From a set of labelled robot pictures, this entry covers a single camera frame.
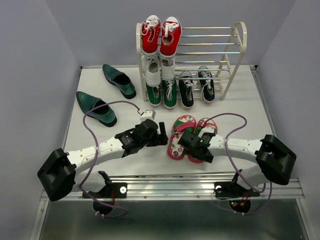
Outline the pink letter sandal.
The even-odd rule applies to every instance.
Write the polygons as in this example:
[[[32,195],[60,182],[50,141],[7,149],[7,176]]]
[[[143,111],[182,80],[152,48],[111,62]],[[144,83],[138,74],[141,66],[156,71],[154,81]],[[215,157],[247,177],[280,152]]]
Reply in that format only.
[[[209,120],[208,117],[203,117],[201,118],[197,124],[196,124],[196,127],[195,127],[195,130],[194,130],[194,134],[195,135],[198,135],[201,130],[205,127],[211,127],[214,129],[214,133],[217,134],[218,133],[218,127],[216,125],[216,123],[211,119]],[[189,153],[188,155],[188,159],[192,162],[192,163],[195,163],[195,164],[201,164],[203,163],[204,161],[203,160],[200,160],[200,159],[197,159],[197,158],[194,158],[192,157],[192,155]]]
[[[167,147],[167,155],[173,160],[182,160],[185,156],[184,147],[179,144],[184,132],[193,133],[196,127],[196,119],[191,115],[182,115],[176,119],[172,126],[171,135]]]

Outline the black canvas sneaker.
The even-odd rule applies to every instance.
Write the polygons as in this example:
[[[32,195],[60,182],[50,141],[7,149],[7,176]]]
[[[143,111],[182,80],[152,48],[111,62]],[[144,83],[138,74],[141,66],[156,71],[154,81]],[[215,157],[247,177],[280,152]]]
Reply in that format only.
[[[198,77],[200,78],[201,97],[204,102],[210,104],[215,100],[213,76],[206,66],[201,66],[198,71]]]
[[[193,98],[194,83],[192,80],[192,74],[189,71],[183,71],[179,77],[180,79],[178,80],[178,89],[180,92],[182,105],[185,108],[190,109],[194,105],[194,98]]]

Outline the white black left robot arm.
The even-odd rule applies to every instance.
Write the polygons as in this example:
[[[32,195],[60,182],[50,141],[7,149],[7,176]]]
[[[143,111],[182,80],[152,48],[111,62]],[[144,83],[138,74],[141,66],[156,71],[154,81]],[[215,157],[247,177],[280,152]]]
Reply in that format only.
[[[134,128],[100,143],[76,151],[54,150],[37,172],[50,201],[81,191],[85,171],[101,163],[136,154],[143,147],[165,146],[168,136],[164,122],[146,119]]]

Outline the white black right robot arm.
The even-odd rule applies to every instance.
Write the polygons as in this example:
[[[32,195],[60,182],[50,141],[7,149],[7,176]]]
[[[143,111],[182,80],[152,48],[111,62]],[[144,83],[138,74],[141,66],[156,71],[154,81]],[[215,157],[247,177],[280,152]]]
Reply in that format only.
[[[230,182],[219,183],[218,193],[224,197],[239,195],[253,187],[268,182],[286,186],[297,159],[296,154],[274,135],[262,139],[226,139],[220,135],[205,132],[195,135],[189,131],[178,141],[192,157],[211,163],[214,157],[226,156],[254,163],[254,166],[237,170]]]

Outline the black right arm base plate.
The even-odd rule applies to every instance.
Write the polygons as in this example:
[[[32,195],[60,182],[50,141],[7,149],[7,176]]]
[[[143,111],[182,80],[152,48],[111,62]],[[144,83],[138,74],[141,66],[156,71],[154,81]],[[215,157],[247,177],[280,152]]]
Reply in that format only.
[[[242,197],[259,197],[260,193],[245,189],[236,183],[218,181],[214,183],[214,195],[218,199],[236,199]]]

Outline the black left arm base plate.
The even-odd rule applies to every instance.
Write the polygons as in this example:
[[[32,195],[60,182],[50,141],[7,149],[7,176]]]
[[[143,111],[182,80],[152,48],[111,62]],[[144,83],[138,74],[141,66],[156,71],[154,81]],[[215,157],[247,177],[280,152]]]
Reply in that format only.
[[[81,190],[87,192],[82,193],[83,198],[89,198],[88,195],[96,199],[125,199],[127,197],[128,184],[126,182],[112,182],[112,183],[85,183]]]

